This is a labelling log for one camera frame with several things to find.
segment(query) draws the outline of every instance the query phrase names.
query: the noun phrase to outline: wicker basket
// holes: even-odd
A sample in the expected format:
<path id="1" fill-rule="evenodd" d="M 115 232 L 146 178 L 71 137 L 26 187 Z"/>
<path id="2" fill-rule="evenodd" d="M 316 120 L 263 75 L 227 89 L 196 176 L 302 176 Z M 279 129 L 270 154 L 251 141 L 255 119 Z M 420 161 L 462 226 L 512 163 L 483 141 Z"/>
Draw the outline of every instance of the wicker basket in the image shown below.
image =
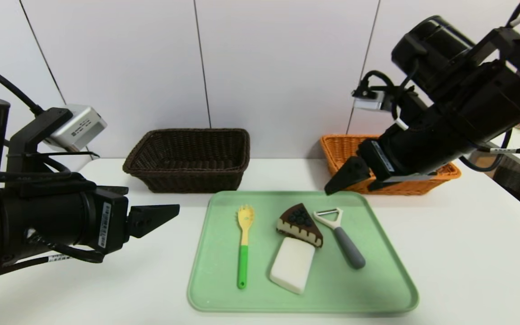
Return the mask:
<path id="1" fill-rule="evenodd" d="M 350 156 L 356 154 L 358 145 L 367 138 L 378 138 L 377 135 L 325 135 L 320 138 L 320 145 L 328 160 L 328 170 L 331 175 L 336 174 L 340 167 Z M 372 177 L 347 188 L 348 191 L 359 192 L 362 194 L 384 194 L 384 195 L 423 195 L 442 183 L 460 177 L 460 170 L 452 163 L 448 163 L 439 170 L 437 176 L 428 181 L 405 181 L 396 185 L 391 185 L 383 189 L 370 192 L 368 185 L 375 180 Z"/>
<path id="2" fill-rule="evenodd" d="M 154 193 L 236 190 L 250 160 L 242 129 L 168 129 L 148 132 L 124 163 L 124 172 Z"/>

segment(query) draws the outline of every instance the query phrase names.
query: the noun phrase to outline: panel seam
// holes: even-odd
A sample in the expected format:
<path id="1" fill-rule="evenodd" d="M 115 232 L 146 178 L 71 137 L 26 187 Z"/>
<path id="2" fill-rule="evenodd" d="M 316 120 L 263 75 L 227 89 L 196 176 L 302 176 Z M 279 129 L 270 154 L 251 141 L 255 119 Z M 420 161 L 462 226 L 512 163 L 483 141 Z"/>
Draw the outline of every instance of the panel seam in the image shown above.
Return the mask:
<path id="1" fill-rule="evenodd" d="M 212 128 L 212 118 L 210 115 L 210 103 L 208 101 L 208 86 L 206 84 L 206 70 L 204 68 L 204 55 L 202 54 L 202 41 L 200 39 L 200 24 L 198 23 L 198 9 L 196 8 L 196 0 L 194 1 L 194 16 L 196 17 L 196 32 L 198 33 L 198 46 L 200 47 L 200 62 L 202 64 L 202 77 L 204 78 L 204 95 L 206 96 L 206 109 L 208 110 L 208 123 Z"/>
<path id="2" fill-rule="evenodd" d="M 370 43 L 372 43 L 372 36 L 374 34 L 374 27 L 376 27 L 376 20 L 377 20 L 377 17 L 378 17 L 378 11 L 380 10 L 380 2 L 382 2 L 382 0 L 378 0 L 378 4 L 376 5 L 376 12 L 374 13 L 374 20 L 372 21 L 372 28 L 370 29 L 370 37 L 369 37 L 369 41 L 368 41 L 368 45 L 367 45 L 367 51 L 365 53 L 365 60 L 362 63 L 361 74 L 358 77 L 358 82 L 360 82 L 362 80 L 362 75 L 364 74 L 365 68 L 367 67 L 367 58 L 368 58 L 368 54 L 369 54 L 369 50 L 370 50 Z M 354 105 L 353 105 L 353 107 L 351 107 L 350 117 L 348 118 L 348 125 L 346 127 L 346 134 L 348 134 L 348 130 L 350 128 L 350 123 L 353 120 L 353 114 L 354 114 Z"/>
<path id="3" fill-rule="evenodd" d="M 29 17 L 27 16 L 27 12 L 25 12 L 25 7 L 23 7 L 22 0 L 19 0 L 19 5 L 21 6 L 21 10 L 23 11 L 23 15 L 25 16 L 25 20 L 27 20 L 27 25 L 29 25 L 29 29 L 31 30 L 31 35 L 33 35 L 33 39 L 35 39 L 35 43 L 37 44 L 37 48 L 39 49 L 39 53 L 41 54 L 43 58 L 43 62 L 45 62 L 45 66 L 47 67 L 47 70 L 49 71 L 49 75 L 51 76 L 51 79 L 53 80 L 53 83 L 56 85 L 57 92 L 60 94 L 61 101 L 64 103 L 64 105 L 67 105 L 65 102 L 64 95 L 61 92 L 60 86 L 57 84 L 56 77 L 53 75 L 53 72 L 51 71 L 51 68 L 49 67 L 49 63 L 47 63 L 47 59 L 45 58 L 45 54 L 43 54 L 43 50 L 41 45 L 39 45 L 39 41 L 37 39 L 37 36 L 35 35 L 35 31 L 33 30 L 33 26 L 31 26 L 31 21 L 29 21 Z M 89 155 L 89 158 L 93 161 L 96 158 L 93 157 L 93 155 Z"/>

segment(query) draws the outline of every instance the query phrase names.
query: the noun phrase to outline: green tray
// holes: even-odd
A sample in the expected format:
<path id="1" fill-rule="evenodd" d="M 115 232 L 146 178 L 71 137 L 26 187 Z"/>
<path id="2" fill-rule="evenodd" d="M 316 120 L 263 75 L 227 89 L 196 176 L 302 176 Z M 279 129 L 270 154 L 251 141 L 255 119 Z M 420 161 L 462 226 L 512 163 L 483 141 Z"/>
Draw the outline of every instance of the green tray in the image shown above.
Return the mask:
<path id="1" fill-rule="evenodd" d="M 297 295 L 268 278 L 283 240 L 276 220 L 293 205 L 313 211 L 341 208 L 342 227 L 367 260 L 352 269 L 332 230 L 316 249 L 305 292 Z M 240 228 L 237 209 L 255 212 L 248 247 L 248 284 L 237 287 Z M 402 313 L 418 305 L 418 292 L 367 200 L 352 192 L 245 192 L 215 194 L 208 206 L 200 245 L 188 286 L 188 300 L 204 312 Z"/>

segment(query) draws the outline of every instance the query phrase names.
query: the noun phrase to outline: sponge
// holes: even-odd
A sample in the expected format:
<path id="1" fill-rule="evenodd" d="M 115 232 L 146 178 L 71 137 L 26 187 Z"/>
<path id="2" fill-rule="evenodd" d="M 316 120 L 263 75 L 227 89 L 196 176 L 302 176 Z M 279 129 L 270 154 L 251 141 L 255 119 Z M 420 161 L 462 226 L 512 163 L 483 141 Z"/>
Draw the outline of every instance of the sponge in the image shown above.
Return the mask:
<path id="1" fill-rule="evenodd" d="M 295 294 L 302 294 L 314 250 L 314 246 L 307 242 L 285 238 L 270 270 L 270 280 Z"/>

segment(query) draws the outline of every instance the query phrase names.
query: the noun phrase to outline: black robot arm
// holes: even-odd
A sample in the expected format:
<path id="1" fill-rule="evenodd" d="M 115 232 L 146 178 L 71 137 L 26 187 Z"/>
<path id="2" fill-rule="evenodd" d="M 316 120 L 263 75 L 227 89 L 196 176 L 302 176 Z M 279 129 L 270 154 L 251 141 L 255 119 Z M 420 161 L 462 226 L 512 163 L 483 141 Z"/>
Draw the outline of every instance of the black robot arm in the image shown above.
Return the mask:
<path id="1" fill-rule="evenodd" d="M 370 177 L 369 190 L 401 181 L 431 179 L 436 170 L 475 150 L 493 154 L 520 153 L 506 149 L 512 127 L 520 123 L 520 34 L 512 27 L 520 22 L 520 9 L 507 27 L 493 29 L 473 43 L 440 16 L 414 27 L 392 51 L 392 61 L 407 78 L 399 86 L 387 86 L 395 123 L 377 139 L 362 142 L 356 152 L 326 185 L 332 194 Z M 499 58 L 483 62 L 494 51 Z M 411 80 L 434 102 L 427 107 L 413 91 Z M 368 94 L 362 84 L 353 93 Z M 507 132 L 499 149 L 487 142 Z"/>
<path id="2" fill-rule="evenodd" d="M 0 162 L 4 144 L 9 147 L 6 172 L 0 172 L 0 183 L 5 183 L 0 189 L 0 275 L 66 258 L 101 263 L 105 255 L 121 249 L 130 236 L 141 238 L 179 214 L 179 205 L 132 206 L 128 214 L 126 187 L 97 186 L 52 160 L 54 154 L 38 153 L 38 144 L 71 125 L 74 113 L 59 107 L 37 109 L 39 106 L 11 82 L 2 76 L 0 82 L 35 115 L 6 141 L 10 105 L 0 99 Z M 60 255 L 17 263 L 46 251 Z"/>

